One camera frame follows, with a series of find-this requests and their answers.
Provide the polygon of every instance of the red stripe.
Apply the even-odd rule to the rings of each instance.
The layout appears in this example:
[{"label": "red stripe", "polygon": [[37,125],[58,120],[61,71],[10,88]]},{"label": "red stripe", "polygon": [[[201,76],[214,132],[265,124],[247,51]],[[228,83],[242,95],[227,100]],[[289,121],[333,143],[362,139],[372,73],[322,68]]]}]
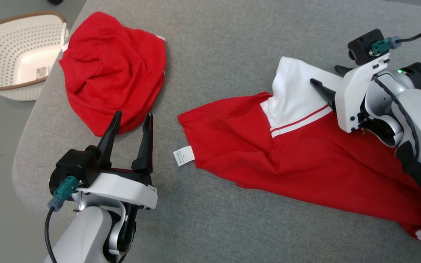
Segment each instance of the red stripe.
[{"label": "red stripe", "polygon": [[329,107],[329,105],[326,105],[326,106],[322,107],[321,109],[316,110],[315,112],[311,113],[310,115],[306,116],[305,118],[303,118],[303,119],[301,119],[301,120],[298,120],[298,121],[296,121],[296,122],[294,122],[294,123],[289,123],[289,124],[284,125],[284,126],[282,126],[282,127],[275,128],[274,130],[271,130],[271,133],[272,133],[272,132],[274,132],[274,131],[276,131],[276,130],[280,130],[280,129],[283,129],[283,128],[287,128],[287,127],[289,127],[289,126],[291,126],[291,125],[295,125],[295,124],[297,124],[297,123],[299,123],[299,122],[302,122],[302,121],[306,120],[307,118],[309,118],[309,117],[311,117],[311,116],[315,115],[316,113],[320,112],[321,110],[324,110],[324,109],[325,109],[325,108],[327,108],[327,107]]}]

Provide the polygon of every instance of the red and white garment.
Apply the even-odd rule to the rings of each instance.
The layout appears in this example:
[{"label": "red and white garment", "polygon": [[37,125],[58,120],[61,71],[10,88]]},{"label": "red and white garment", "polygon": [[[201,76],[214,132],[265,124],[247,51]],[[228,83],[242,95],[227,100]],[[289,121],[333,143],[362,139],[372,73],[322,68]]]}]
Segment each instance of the red and white garment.
[{"label": "red and white garment", "polygon": [[282,57],[274,95],[228,98],[178,116],[196,167],[298,200],[393,220],[421,240],[421,189],[394,149],[361,130],[345,133],[311,87],[340,77]]}]

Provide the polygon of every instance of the gray floor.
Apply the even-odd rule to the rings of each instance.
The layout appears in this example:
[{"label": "gray floor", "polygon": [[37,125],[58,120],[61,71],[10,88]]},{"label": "gray floor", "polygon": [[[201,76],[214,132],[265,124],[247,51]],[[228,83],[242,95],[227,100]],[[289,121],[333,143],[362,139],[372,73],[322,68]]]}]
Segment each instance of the gray floor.
[{"label": "gray floor", "polygon": [[[71,26],[86,0],[65,0],[54,7],[46,0],[0,0],[0,19],[28,12],[54,9]],[[421,5],[421,0],[394,0]],[[33,214],[16,195],[11,167],[20,135],[33,102],[14,102],[0,97],[0,262],[41,262],[46,256],[43,241],[45,215]],[[52,225],[52,242],[64,226]]]}]

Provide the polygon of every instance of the red garment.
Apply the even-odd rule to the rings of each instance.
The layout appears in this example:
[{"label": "red garment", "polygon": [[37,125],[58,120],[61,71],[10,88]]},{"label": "red garment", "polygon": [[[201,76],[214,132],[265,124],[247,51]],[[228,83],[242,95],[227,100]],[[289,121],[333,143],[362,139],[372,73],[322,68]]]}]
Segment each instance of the red garment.
[{"label": "red garment", "polygon": [[421,190],[394,149],[361,130],[345,133],[334,112],[272,138],[260,105],[269,97],[218,100],[179,115],[196,167],[242,188],[393,220],[417,238]]},{"label": "red garment", "polygon": [[117,110],[119,133],[144,120],[162,88],[165,64],[163,39],[101,12],[82,22],[60,60],[69,103],[96,136]]}]

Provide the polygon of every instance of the white stripe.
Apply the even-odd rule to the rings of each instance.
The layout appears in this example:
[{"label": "white stripe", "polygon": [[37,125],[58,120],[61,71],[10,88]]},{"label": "white stripe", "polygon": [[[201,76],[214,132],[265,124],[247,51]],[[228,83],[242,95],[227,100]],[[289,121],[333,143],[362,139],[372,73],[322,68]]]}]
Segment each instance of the white stripe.
[{"label": "white stripe", "polygon": [[305,126],[309,123],[312,123],[312,122],[324,117],[326,114],[328,114],[331,111],[332,111],[331,107],[326,107],[324,110],[321,110],[320,112],[310,116],[309,118],[306,118],[305,120],[303,120],[299,123],[296,123],[294,125],[290,125],[288,127],[280,129],[280,130],[275,130],[271,133],[272,138],[276,137],[277,135],[281,135],[281,134],[284,134],[284,133],[291,132],[292,130],[297,130],[298,128],[301,128],[301,127],[303,127],[303,126]]}]

